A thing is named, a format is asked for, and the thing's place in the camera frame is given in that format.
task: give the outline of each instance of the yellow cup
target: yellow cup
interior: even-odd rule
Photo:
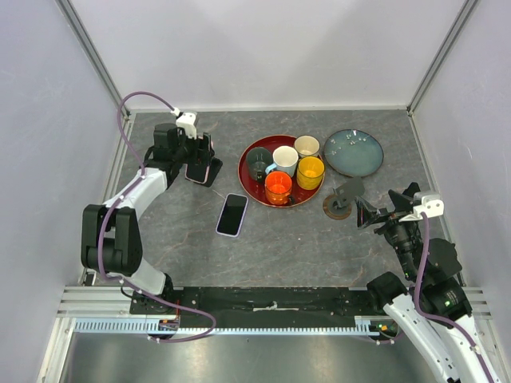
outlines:
[[[316,189],[325,175],[325,164],[317,157],[305,157],[298,164],[296,179],[305,190]]]

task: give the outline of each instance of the orange cup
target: orange cup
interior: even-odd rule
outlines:
[[[293,181],[291,177],[284,172],[271,172],[264,181],[264,191],[266,198],[272,205],[285,205],[292,202],[291,189]]]

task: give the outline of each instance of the smartphone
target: smartphone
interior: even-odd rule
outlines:
[[[216,232],[227,237],[237,237],[247,205],[248,198],[245,195],[228,194],[216,225]]]
[[[212,142],[211,136],[205,133],[199,139],[199,149],[205,150],[207,152],[211,151]],[[208,174],[209,174],[210,164],[193,164],[186,165],[186,171],[184,172],[184,178],[195,182],[197,184],[206,184],[208,182]]]

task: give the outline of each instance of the phone case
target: phone case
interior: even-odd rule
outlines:
[[[247,203],[245,204],[245,208],[243,210],[243,215],[241,216],[240,225],[238,226],[238,232],[235,235],[220,233],[218,231],[218,224],[220,223],[220,219],[222,218],[222,213],[224,212],[224,207],[225,207],[225,204],[227,203],[227,198],[230,195],[237,195],[239,197],[244,197],[247,200]],[[225,235],[226,237],[236,238],[240,234],[241,226],[243,225],[243,221],[245,219],[245,213],[247,212],[247,206],[248,206],[248,197],[246,195],[241,195],[241,194],[236,194],[236,193],[229,193],[229,194],[227,194],[225,196],[225,201],[224,201],[224,205],[222,206],[222,210],[220,211],[220,217],[218,217],[218,222],[216,223],[216,229],[215,229],[216,233],[220,234],[220,235]]]
[[[196,184],[205,184],[206,182],[208,182],[208,176],[209,176],[209,168],[210,166],[208,166],[208,168],[206,169],[206,174],[204,176],[204,181],[198,181],[198,180],[194,180],[193,178],[190,178],[188,177],[188,165],[186,165],[186,169],[184,170],[184,178],[188,181],[192,181],[192,182],[195,182]]]

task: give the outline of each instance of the white cup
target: white cup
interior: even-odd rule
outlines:
[[[266,174],[273,170],[286,172],[290,177],[295,174],[298,152],[291,146],[281,146],[273,152],[273,164],[266,168]]]
[[[295,149],[300,158],[314,156],[319,154],[319,141],[313,136],[300,136],[295,141]]]

